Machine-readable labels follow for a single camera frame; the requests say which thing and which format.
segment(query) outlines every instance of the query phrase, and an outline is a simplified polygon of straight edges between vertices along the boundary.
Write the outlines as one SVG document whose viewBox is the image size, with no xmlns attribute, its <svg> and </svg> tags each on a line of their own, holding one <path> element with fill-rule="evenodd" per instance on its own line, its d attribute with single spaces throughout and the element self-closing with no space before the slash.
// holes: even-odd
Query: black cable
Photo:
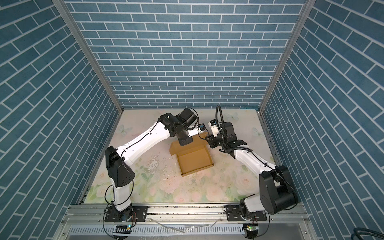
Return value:
<svg viewBox="0 0 384 240">
<path fill-rule="evenodd" d="M 361 235 L 368 235 L 368 236 L 373 236 L 377 238 L 384 239 L 384 234 L 367 229 L 367 228 L 362 228 L 362 227 L 356 227 L 353 229 L 352 235 L 351 235 L 351 240 L 354 240 L 354 237 L 357 237 L 359 240 L 364 240 Z"/>
<path fill-rule="evenodd" d="M 263 162 L 261 161 L 261 159 L 259 159 L 254 153 L 253 153 L 253 150 L 250 149 L 250 148 L 246 148 L 246 147 L 233 147 L 233 148 L 225 148 L 225 143 L 224 143 L 224 134 L 225 133 L 225 124 L 224 124 L 224 118 L 223 118 L 223 113 L 222 113 L 222 110 L 221 110 L 221 106 L 220 105 L 217 105 L 216 106 L 216 113 L 215 113 L 215 119 L 216 119 L 216 124 L 217 124 L 217 127 L 219 129 L 219 132 L 220 132 L 220 126 L 218 125 L 218 121 L 217 121 L 217 112 L 220 113 L 220 118 L 221 118 L 221 121 L 222 121 L 222 126 L 223 126 L 223 131 L 221 132 L 222 134 L 222 137 L 221 137 L 221 150 L 219 150 L 220 152 L 227 152 L 228 151 L 233 151 L 233 150 L 244 150 L 244 151 L 248 151 L 248 152 L 251 152 L 252 155 L 257 159 L 259 160 L 264 166 L 266 167 L 269 167 L 270 169 L 272 169 L 281 179 L 283 179 L 291 188 L 293 191 L 295 191 L 295 189 L 289 184 L 289 182 L 287 180 L 285 180 L 277 171 L 276 169 L 273 169 L 272 167 L 270 167 L 268 165 L 267 162 Z M 296 197 L 296 192 L 293 193 L 293 197 L 295 199 L 295 204 L 293 205 L 293 207 L 290 207 L 288 209 L 283 209 L 283 210 L 291 210 L 293 209 L 294 207 L 297 206 L 297 204 L 299 203 L 299 199 Z"/>
<path fill-rule="evenodd" d="M 229 211 L 229 212 L 227 212 L 227 211 L 225 210 L 225 208 L 228 207 L 228 206 L 231 206 L 231 207 L 232 207 L 232 210 Z M 233 212 L 236 212 L 236 213 L 240 214 L 240 210 L 238 210 L 238 211 L 234 211 L 233 208 L 235 208 L 235 205 L 232 205 L 232 204 L 227 204 L 227 205 L 224 205 L 224 207 L 223 207 L 224 212 L 225 212 L 226 214 L 230 214 L 230 213 L 233 213 Z"/>
<path fill-rule="evenodd" d="M 119 203 L 119 204 L 113 204 L 113 201 L 112 201 L 112 202 L 108 202 L 108 201 L 107 201 L 107 198 L 106 198 L 106 196 L 107 196 L 107 191 L 108 191 L 108 189 L 109 189 L 110 187 L 112 187 L 112 186 L 113 186 L 113 185 L 109 185 L 109 187 L 108 187 L 107 190 L 105 191 L 105 194 L 104 194 L 104 200 L 105 200 L 108 204 L 110 204 L 111 206 L 119 206 L 119 205 L 125 203 L 126 201 L 128 201 L 128 199 L 131 197 L 131 195 L 132 195 L 132 193 L 133 193 L 133 187 L 135 186 L 135 184 L 134 184 L 133 179 L 132 179 L 132 190 L 131 190 L 131 193 L 130 193 L 129 197 L 128 197 L 124 202 Z"/>
<path fill-rule="evenodd" d="M 254 237 L 253 239 L 258 238 L 258 237 L 261 237 L 261 236 L 263 236 L 264 234 L 266 234 L 266 232 L 267 232 L 268 229 L 269 229 L 269 224 L 271 223 L 271 216 L 269 215 L 269 213 L 268 213 L 268 218 L 269 218 L 268 226 L 266 227 L 265 232 L 263 232 L 263 234 L 261 234 L 261 235 L 258 235 L 258 236 L 256 236 L 256 237 Z"/>
<path fill-rule="evenodd" d="M 263 161 L 261 161 L 261 159 L 260 158 L 258 158 L 252 151 L 251 151 L 251 153 L 252 153 L 252 155 L 257 159 L 257 160 L 259 160 L 264 166 L 266 166 L 266 167 L 269 167 L 270 169 L 272 169 L 281 179 L 283 179 L 291 188 L 292 188 L 292 190 L 294 191 L 295 189 L 289 184 L 289 182 L 287 182 L 287 180 L 285 180 L 275 169 L 273 169 L 273 168 L 271 168 L 269 165 L 268 165 L 268 163 L 264 163 Z M 297 199 L 297 197 L 296 197 L 296 193 L 294 193 L 293 194 L 293 197 L 294 197 L 294 199 L 295 199 L 295 204 L 293 205 L 293 207 L 290 207 L 290 208 L 288 208 L 288 209 L 283 209 L 283 210 L 285 210 L 285 211 L 287 211 L 287 210 L 291 210 L 291 209 L 293 209 L 295 206 L 297 206 L 297 204 L 299 203 L 299 200 Z"/>
<path fill-rule="evenodd" d="M 195 110 L 195 109 L 193 109 L 193 108 L 191 108 L 191 107 L 188 107 L 189 109 L 191 109 L 191 110 L 193 110 L 195 113 L 196 113 L 196 117 L 197 117 L 197 121 L 196 121 L 196 123 L 197 123 L 197 125 L 200 125 L 200 118 L 199 118 L 199 114 L 197 113 L 197 111 Z M 199 138 L 200 139 L 203 139 L 203 140 L 207 140 L 206 138 L 202 138 L 202 137 L 200 137 L 200 133 L 199 133 L 199 131 L 197 131 L 197 135 L 199 136 Z"/>
<path fill-rule="evenodd" d="M 153 126 L 153 128 L 152 128 L 149 132 L 152 132 L 152 130 L 156 127 L 156 125 L 157 125 L 158 123 L 159 123 L 159 122 L 156 122 L 155 126 Z M 145 138 L 148 134 L 149 134 L 149 133 L 145 134 L 140 140 L 138 140 L 138 141 L 135 142 L 134 144 L 130 145 L 129 147 L 125 148 L 125 149 L 122 151 L 121 156 L 122 156 L 122 154 L 123 154 L 123 152 L 124 152 L 125 150 L 127 150 L 128 148 L 132 147 L 132 146 L 135 145 L 136 143 L 138 143 L 138 142 L 140 142 L 141 140 L 143 140 L 143 138 Z"/>
<path fill-rule="evenodd" d="M 109 189 L 110 187 L 112 187 L 112 186 L 113 186 L 113 185 L 109 185 L 109 187 L 107 188 L 107 190 L 105 190 L 105 193 L 104 193 L 104 200 L 107 202 L 107 206 L 105 207 L 105 209 L 104 209 L 104 214 L 103 214 L 103 229 L 104 229 L 104 232 L 105 232 L 108 236 L 110 236 L 110 237 L 113 238 L 113 239 L 116 239 L 116 238 L 112 237 L 111 235 L 109 235 L 109 234 L 107 233 L 107 231 L 105 230 L 105 228 L 104 228 L 105 212 L 106 212 L 106 210 L 108 209 L 108 206 L 109 206 L 109 205 L 111 205 L 111 206 L 119 206 L 119 205 L 125 203 L 126 201 L 128 201 L 128 199 L 131 197 L 131 195 L 132 195 L 132 193 L 133 193 L 133 187 L 135 186 L 135 184 L 134 184 L 133 179 L 132 179 L 132 190 L 131 190 L 131 193 L 129 194 L 129 197 L 128 197 L 124 202 L 122 202 L 122 203 L 120 203 L 120 204 L 113 204 L 113 201 L 111 201 L 111 202 L 108 202 L 108 201 L 107 201 L 107 192 L 108 192 L 108 189 Z"/>
<path fill-rule="evenodd" d="M 109 236 L 109 237 L 111 237 L 111 238 L 113 238 L 113 239 L 115 239 L 116 240 L 116 238 L 114 238 L 113 236 L 111 236 L 111 235 L 109 235 L 109 233 L 107 233 L 107 231 L 105 230 L 105 227 L 104 227 L 104 218 L 105 218 L 105 212 L 106 212 L 106 210 L 108 209 L 108 206 L 109 206 L 109 203 L 107 204 L 107 206 L 105 207 L 105 209 L 104 209 L 104 214 L 103 214 L 103 230 L 104 230 L 104 232 Z"/>
</svg>

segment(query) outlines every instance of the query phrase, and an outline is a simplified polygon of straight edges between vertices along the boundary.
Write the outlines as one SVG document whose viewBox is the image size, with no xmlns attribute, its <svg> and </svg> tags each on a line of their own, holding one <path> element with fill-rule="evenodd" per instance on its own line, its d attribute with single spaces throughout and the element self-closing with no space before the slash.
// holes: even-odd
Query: table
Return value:
<svg viewBox="0 0 384 240">
<path fill-rule="evenodd" d="M 119 147 L 151 127 L 160 115 L 177 115 L 181 111 L 125 110 L 110 145 Z M 212 109 L 197 109 L 197 113 L 200 123 L 204 123 L 206 127 L 208 122 L 215 118 L 215 110 Z M 255 110 L 223 109 L 223 115 L 226 122 L 232 122 L 238 139 L 244 140 L 254 152 L 274 163 Z M 173 141 L 177 141 L 177 138 L 170 137 L 156 144 L 131 166 L 136 174 L 132 202 L 237 202 L 246 196 L 259 193 L 258 176 L 229 154 L 220 152 L 219 147 L 211 149 L 208 146 L 214 162 L 213 167 L 182 177 L 176 155 L 171 156 L 168 151 Z M 104 157 L 84 203 L 105 203 L 104 194 L 109 185 L 111 181 L 105 168 Z M 108 201 L 113 198 L 111 189 L 107 193 Z"/>
</svg>

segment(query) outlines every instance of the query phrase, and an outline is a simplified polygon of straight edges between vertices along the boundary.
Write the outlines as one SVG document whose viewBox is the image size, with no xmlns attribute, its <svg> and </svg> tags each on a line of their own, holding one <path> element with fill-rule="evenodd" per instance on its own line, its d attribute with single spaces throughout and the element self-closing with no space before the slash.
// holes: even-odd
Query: open cardboard box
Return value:
<svg viewBox="0 0 384 240">
<path fill-rule="evenodd" d="M 203 133 L 200 136 L 205 138 L 207 134 Z M 192 138 L 193 142 L 188 145 L 180 146 L 179 141 L 174 141 L 169 148 L 169 153 L 177 156 L 183 177 L 214 165 L 207 148 L 208 142 L 200 139 L 198 135 L 192 136 Z"/>
</svg>

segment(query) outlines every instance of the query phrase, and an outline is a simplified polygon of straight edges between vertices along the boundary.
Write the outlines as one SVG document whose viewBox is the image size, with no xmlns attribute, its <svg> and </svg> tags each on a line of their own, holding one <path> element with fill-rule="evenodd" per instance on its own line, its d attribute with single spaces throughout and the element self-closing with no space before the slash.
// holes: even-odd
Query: blue brick wall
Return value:
<svg viewBox="0 0 384 240">
<path fill-rule="evenodd" d="M 304 1 L 66 3 L 125 108 L 256 108 Z"/>
<path fill-rule="evenodd" d="M 317 0 L 265 108 L 321 239 L 384 232 L 383 12 Z"/>
<path fill-rule="evenodd" d="M 0 239 L 53 236 L 117 114 L 51 0 L 0 0 Z"/>
</svg>

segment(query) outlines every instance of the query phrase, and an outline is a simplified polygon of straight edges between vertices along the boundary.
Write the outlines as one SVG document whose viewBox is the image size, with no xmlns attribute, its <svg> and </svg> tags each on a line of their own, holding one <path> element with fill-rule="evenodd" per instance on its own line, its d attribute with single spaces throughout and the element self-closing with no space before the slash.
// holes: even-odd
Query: metal extrusion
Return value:
<svg viewBox="0 0 384 240">
<path fill-rule="evenodd" d="M 296 24 L 292 30 L 291 36 L 290 36 L 288 43 L 284 49 L 284 52 L 281 55 L 281 59 L 279 61 L 279 64 L 276 67 L 276 70 L 272 76 L 272 79 L 271 79 L 271 81 L 268 85 L 268 88 L 265 92 L 265 95 L 262 99 L 262 102 L 260 103 L 260 107 L 259 107 L 260 112 L 264 111 L 265 106 L 266 106 L 269 98 L 271 97 L 273 89 L 275 88 L 277 81 L 279 80 L 279 77 L 283 71 L 283 68 L 288 61 L 289 55 L 291 54 L 292 49 L 295 46 L 297 39 L 299 38 L 300 32 L 303 29 L 304 23 L 306 22 L 315 1 L 316 0 L 307 0 L 301 9 L 299 18 L 298 18 L 298 20 L 297 20 L 297 22 L 296 22 Z"/>
<path fill-rule="evenodd" d="M 264 136 L 265 136 L 265 139 L 266 139 L 266 141 L 268 143 L 269 149 L 271 150 L 273 159 L 275 160 L 275 164 L 277 166 L 283 165 L 283 162 L 282 162 L 282 160 L 280 158 L 280 155 L 279 155 L 279 153 L 277 151 L 275 141 L 272 138 L 271 131 L 269 130 L 269 127 L 268 127 L 268 125 L 266 123 L 264 114 L 261 113 L 261 112 L 257 112 L 257 116 L 259 116 L 260 124 L 261 124 L 261 126 L 263 128 Z"/>
<path fill-rule="evenodd" d="M 114 91 L 112 90 L 111 85 L 109 84 L 106 76 L 103 73 L 103 70 L 101 69 L 99 63 L 96 61 L 96 58 L 94 57 L 90 47 L 88 46 L 87 42 L 85 41 L 83 34 L 81 33 L 78 25 L 75 22 L 75 19 L 73 18 L 72 14 L 70 13 L 64 0 L 52 0 L 52 2 L 55 5 L 58 12 L 60 13 L 64 22 L 67 24 L 73 37 L 75 38 L 76 42 L 80 46 L 85 57 L 88 59 L 89 64 L 91 65 L 91 67 L 95 71 L 96 75 L 98 76 L 100 82 L 102 83 L 105 90 L 107 91 L 112 102 L 114 103 L 114 105 L 118 109 L 119 113 L 122 113 L 122 111 L 123 111 L 122 105 L 120 104 L 117 96 L 115 95 Z"/>
</svg>

